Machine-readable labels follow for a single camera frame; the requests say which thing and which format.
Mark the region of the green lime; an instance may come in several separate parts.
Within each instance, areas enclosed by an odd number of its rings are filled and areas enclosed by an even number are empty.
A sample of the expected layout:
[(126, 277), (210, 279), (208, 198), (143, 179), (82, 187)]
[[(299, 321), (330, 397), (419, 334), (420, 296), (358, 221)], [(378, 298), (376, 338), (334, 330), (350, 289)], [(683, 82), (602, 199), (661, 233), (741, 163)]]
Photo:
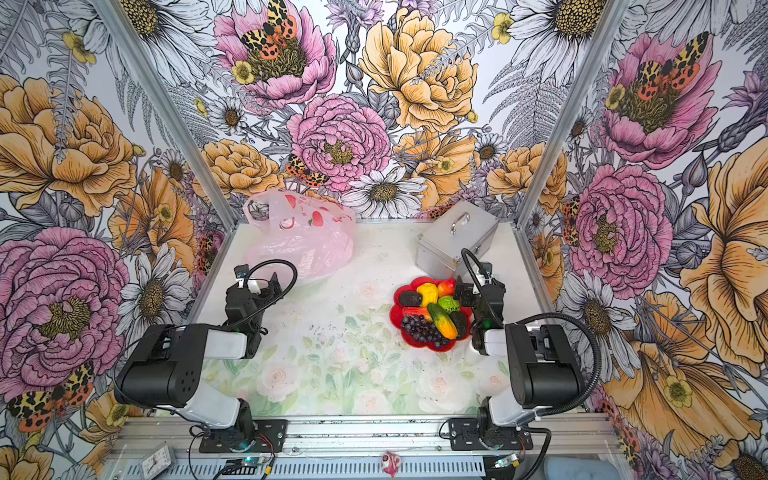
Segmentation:
[(438, 305), (447, 313), (451, 314), (461, 309), (461, 304), (452, 296), (442, 296), (438, 299)]

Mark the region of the green yellow mango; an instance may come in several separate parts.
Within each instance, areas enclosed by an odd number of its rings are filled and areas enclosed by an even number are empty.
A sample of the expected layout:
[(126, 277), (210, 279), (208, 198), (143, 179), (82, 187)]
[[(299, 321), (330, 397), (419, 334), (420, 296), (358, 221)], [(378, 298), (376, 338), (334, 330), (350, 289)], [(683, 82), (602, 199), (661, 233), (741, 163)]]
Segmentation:
[(437, 303), (427, 305), (427, 311), (438, 332), (447, 340), (455, 340), (458, 329), (446, 310)]

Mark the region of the red flower-shaped plate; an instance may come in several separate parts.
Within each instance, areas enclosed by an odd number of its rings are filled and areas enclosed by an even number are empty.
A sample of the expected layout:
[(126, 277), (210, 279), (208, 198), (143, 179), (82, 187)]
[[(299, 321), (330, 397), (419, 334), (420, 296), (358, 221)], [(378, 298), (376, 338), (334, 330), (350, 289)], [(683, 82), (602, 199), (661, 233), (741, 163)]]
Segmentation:
[(469, 338), (472, 320), (456, 291), (455, 279), (419, 277), (396, 290), (390, 321), (408, 345), (447, 352)]

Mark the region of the pink plastic bag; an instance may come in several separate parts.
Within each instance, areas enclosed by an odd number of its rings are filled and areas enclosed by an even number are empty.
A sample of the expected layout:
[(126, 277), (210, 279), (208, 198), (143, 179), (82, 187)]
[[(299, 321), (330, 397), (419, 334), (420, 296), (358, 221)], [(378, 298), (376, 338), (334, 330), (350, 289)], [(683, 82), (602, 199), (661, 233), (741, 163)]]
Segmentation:
[(356, 215), (335, 202), (270, 189), (250, 196), (243, 213), (258, 232), (246, 249), (251, 265), (287, 260), (296, 266), (299, 280), (307, 282), (335, 273), (353, 257)]

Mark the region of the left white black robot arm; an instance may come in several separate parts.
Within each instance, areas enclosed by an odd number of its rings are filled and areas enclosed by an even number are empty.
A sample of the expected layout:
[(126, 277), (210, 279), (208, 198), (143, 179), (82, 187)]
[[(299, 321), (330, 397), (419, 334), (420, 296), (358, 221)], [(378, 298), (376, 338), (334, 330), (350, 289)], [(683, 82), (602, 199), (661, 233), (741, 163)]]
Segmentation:
[(202, 379), (206, 360), (255, 357), (268, 330), (265, 311), (295, 285), (283, 287), (273, 274), (253, 292), (241, 278), (226, 291), (221, 325), (155, 325), (138, 340), (114, 381), (115, 398), (125, 404), (173, 412), (201, 428), (217, 446), (246, 451), (257, 441), (248, 402), (228, 396)]

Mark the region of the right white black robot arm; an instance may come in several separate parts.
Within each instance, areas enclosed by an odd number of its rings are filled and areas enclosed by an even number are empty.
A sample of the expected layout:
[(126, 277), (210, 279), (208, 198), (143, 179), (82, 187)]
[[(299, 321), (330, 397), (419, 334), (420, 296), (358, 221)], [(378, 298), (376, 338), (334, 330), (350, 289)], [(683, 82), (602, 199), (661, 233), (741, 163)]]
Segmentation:
[(475, 418), (451, 418), (449, 440), (454, 451), (517, 450), (533, 446), (527, 426), (546, 408), (560, 407), (579, 397), (585, 380), (558, 324), (502, 324), (505, 287), (493, 280), (477, 288), (461, 279), (455, 297), (472, 311), (472, 349), (501, 362), (509, 386), (482, 398)]

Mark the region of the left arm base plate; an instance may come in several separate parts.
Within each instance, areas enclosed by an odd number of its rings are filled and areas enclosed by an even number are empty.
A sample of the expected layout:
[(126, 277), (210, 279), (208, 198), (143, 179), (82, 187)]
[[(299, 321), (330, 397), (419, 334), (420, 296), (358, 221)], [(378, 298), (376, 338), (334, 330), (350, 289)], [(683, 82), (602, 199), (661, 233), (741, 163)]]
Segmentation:
[(253, 438), (247, 439), (236, 427), (214, 429), (201, 440), (199, 452), (203, 454), (280, 453), (286, 438), (287, 420), (254, 420)]

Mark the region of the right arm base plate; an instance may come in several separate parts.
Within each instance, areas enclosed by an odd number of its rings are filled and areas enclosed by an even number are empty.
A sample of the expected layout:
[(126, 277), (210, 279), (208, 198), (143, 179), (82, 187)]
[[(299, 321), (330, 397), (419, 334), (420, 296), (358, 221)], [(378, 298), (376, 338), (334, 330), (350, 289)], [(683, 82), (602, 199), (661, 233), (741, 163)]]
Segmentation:
[(448, 440), (453, 451), (523, 451), (533, 448), (527, 432), (498, 427), (477, 417), (448, 419)]

